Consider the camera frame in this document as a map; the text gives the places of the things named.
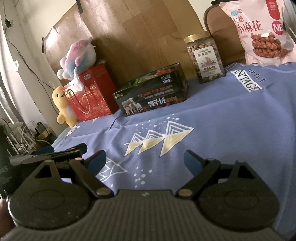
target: gold lid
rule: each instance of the gold lid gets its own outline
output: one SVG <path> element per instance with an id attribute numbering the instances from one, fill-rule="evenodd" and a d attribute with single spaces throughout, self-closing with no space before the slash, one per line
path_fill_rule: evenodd
<path id="1" fill-rule="evenodd" d="M 208 31 L 204 31 L 203 33 L 200 34 L 193 34 L 184 39 L 185 43 L 189 43 L 198 39 L 206 38 L 206 37 L 211 37 L 210 33 Z"/>

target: yellow duck plush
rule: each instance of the yellow duck plush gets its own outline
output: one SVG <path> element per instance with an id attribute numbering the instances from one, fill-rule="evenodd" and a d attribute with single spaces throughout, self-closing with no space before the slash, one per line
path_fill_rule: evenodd
<path id="1" fill-rule="evenodd" d="M 52 99 L 56 107 L 59 109 L 57 122 L 59 124 L 63 124 L 64 122 L 66 122 L 68 126 L 72 129 L 79 120 L 72 107 L 70 106 L 65 93 L 62 90 L 62 86 L 57 87 L 52 92 Z"/>

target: snack bag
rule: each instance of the snack bag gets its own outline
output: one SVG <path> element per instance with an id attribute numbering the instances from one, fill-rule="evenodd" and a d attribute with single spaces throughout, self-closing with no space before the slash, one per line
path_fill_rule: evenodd
<path id="1" fill-rule="evenodd" d="M 296 62 L 296 47 L 283 28 L 283 0 L 238 0 L 222 2 L 245 49 L 247 64 Z"/>

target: blue logo on bag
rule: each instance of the blue logo on bag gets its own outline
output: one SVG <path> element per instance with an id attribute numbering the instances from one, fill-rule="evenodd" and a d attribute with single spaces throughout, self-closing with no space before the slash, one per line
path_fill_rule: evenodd
<path id="1" fill-rule="evenodd" d="M 239 12 L 237 10 L 234 10 L 234 11 L 231 12 L 231 16 L 235 16 L 235 15 L 238 15 L 238 14 L 239 14 Z"/>

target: red gift box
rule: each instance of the red gift box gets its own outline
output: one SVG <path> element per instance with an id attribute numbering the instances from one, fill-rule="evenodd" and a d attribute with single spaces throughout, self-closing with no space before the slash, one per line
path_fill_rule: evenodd
<path id="1" fill-rule="evenodd" d="M 71 83 L 63 86 L 63 91 L 79 121 L 87 121 L 113 114 L 118 105 L 112 93 L 116 87 L 104 64 L 92 67 L 79 76 L 83 91 L 75 89 Z"/>

